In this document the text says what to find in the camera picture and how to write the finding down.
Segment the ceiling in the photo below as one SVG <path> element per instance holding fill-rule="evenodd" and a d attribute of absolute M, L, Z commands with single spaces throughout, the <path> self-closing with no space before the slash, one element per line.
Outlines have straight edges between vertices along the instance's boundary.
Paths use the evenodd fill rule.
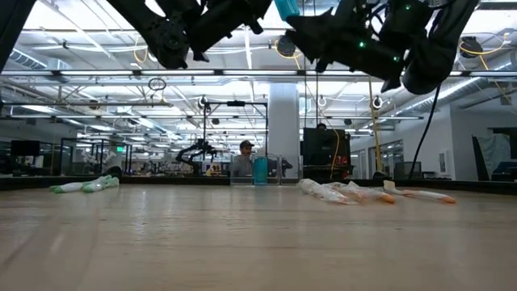
<path fill-rule="evenodd" d="M 331 5 L 333 0 L 315 0 L 316 12 L 320 14 Z M 18 52 L 30 56 L 31 59 L 46 64 L 55 64 L 60 60 L 61 68 L 71 70 L 160 70 L 162 67 L 156 59 L 148 53 L 146 44 L 133 27 L 119 15 L 105 0 L 55 0 L 54 8 L 48 0 L 37 1 L 27 20 L 23 32 L 19 36 L 15 48 Z M 146 4 L 156 13 L 161 14 L 156 3 L 147 0 Z M 313 1 L 306 1 L 305 11 L 308 15 L 314 12 Z M 264 33 L 255 35 L 245 28 L 239 28 L 232 32 L 233 37 L 223 39 L 208 51 L 209 63 L 195 62 L 188 57 L 189 70 L 227 69 L 227 70 L 310 70 L 313 67 L 304 60 L 301 54 L 297 59 L 281 57 L 275 50 L 275 42 L 284 34 L 289 26 L 281 21 L 278 11 L 271 5 L 266 17 L 260 21 L 264 27 Z M 465 36 L 476 36 L 485 51 L 497 50 L 485 59 L 489 66 L 492 60 L 514 50 L 517 34 L 514 33 L 517 24 L 517 12 L 515 10 L 504 11 L 476 11 L 464 30 Z M 455 70 L 483 70 L 479 58 L 464 59 L 459 57 Z M 6 70 L 29 70 L 25 65 L 16 61 L 9 61 Z M 328 70 L 347 70 L 340 64 L 331 65 Z M 267 102 L 269 87 L 272 78 L 228 78 L 223 76 L 167 76 L 164 78 L 167 87 L 163 91 L 152 91 L 148 87 L 149 80 L 153 78 L 103 77 L 89 78 L 88 76 L 73 77 L 67 79 L 67 83 L 50 82 L 45 78 L 31 77 L 3 77 L 4 90 L 13 91 L 13 101 L 17 102 L 108 102 L 128 103 L 117 106 L 91 109 L 89 107 L 61 106 L 51 108 L 54 112 L 63 115 L 119 115 L 133 114 L 135 116 L 162 116 L 163 118 L 146 119 L 150 122 L 133 122 L 129 118 L 92 120 L 92 119 L 67 119 L 75 121 L 83 128 L 84 125 L 102 125 L 110 130 L 88 128 L 87 131 L 99 133 L 124 132 L 124 133 L 156 133 L 164 129 L 168 133 L 178 134 L 183 140 L 195 137 L 202 133 L 199 125 L 202 119 L 187 119 L 186 116 L 200 116 L 202 110 L 198 107 L 201 96 L 210 102 L 226 102 L 229 100 L 245 100 L 254 102 Z M 445 84 L 463 82 L 465 78 L 450 78 Z M 315 82 L 313 79 L 306 82 L 304 78 L 290 78 L 288 82 L 295 82 L 301 97 L 308 98 L 308 126 L 315 126 L 316 116 L 315 99 L 320 96 L 320 114 L 334 116 L 328 120 L 336 128 L 345 128 L 343 116 L 369 116 L 369 86 L 368 78 L 328 78 Z M 372 93 L 380 94 L 382 83 L 378 80 L 372 82 Z M 469 98 L 482 98 L 477 95 L 466 95 Z M 391 109 L 400 110 L 405 104 L 418 96 L 412 95 L 403 88 L 393 90 L 381 95 L 388 104 L 383 111 L 390 114 Z M 482 108 L 487 103 L 475 105 Z M 490 104 L 490 110 L 507 110 L 508 106 L 498 107 Z M 35 114 L 51 114 L 36 108 Z M 208 122 L 214 139 L 221 140 L 222 147 L 235 150 L 238 143 L 246 138 L 253 138 L 263 144 L 265 121 L 260 118 L 260 109 L 253 107 L 228 108 L 220 106 L 213 116 L 240 116 L 239 119 L 221 118 L 215 125 Z M 406 112 L 407 116 L 418 116 L 421 112 Z M 305 125 L 305 111 L 301 112 L 301 124 Z M 349 129 L 365 129 L 364 120 L 355 120 Z M 228 140 L 228 129 L 241 129 L 235 131 Z"/>

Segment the person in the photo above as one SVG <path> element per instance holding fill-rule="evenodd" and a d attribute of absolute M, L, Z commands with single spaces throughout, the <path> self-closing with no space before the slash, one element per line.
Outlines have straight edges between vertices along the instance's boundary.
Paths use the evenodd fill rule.
<path fill-rule="evenodd" d="M 239 146 L 241 154 L 233 160 L 233 175 L 236 177 L 246 177 L 253 173 L 253 164 L 251 163 L 251 149 L 254 145 L 250 141 L 243 141 Z"/>

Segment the wall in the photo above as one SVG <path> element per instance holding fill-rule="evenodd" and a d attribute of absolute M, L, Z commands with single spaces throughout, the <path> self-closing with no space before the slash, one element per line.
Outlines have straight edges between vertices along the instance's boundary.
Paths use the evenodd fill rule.
<path fill-rule="evenodd" d="M 423 116 L 423 120 L 402 121 L 396 125 L 395 130 L 392 132 L 381 132 L 380 143 L 385 144 L 402 140 L 404 146 L 404 161 L 413 161 L 414 153 L 416 152 L 418 142 L 422 137 L 427 122 L 428 115 L 424 114 Z M 368 152 L 368 149 L 373 146 L 375 146 L 373 137 L 361 137 L 352 141 L 351 150 L 366 150 Z M 449 106 L 440 108 L 433 116 L 433 121 L 431 122 L 431 126 L 417 159 L 417 161 L 422 163 L 422 171 L 434 171 L 439 173 L 439 154 L 445 150 L 449 153 L 449 176 L 455 179 Z M 369 158 L 369 154 L 367 154 L 367 164 L 371 162 Z M 372 177 L 372 174 L 373 173 L 368 173 L 368 177 Z"/>
<path fill-rule="evenodd" d="M 29 125 L 25 120 L 0 121 L 0 141 L 22 139 L 60 144 L 62 137 L 75 138 L 77 132 L 71 125 L 51 124 L 49 120 L 36 120 L 36 125 Z"/>
<path fill-rule="evenodd" d="M 517 115 L 510 110 L 472 112 L 453 109 L 451 119 L 456 179 L 477 181 L 472 135 L 484 137 L 491 134 L 489 128 L 517 127 Z"/>

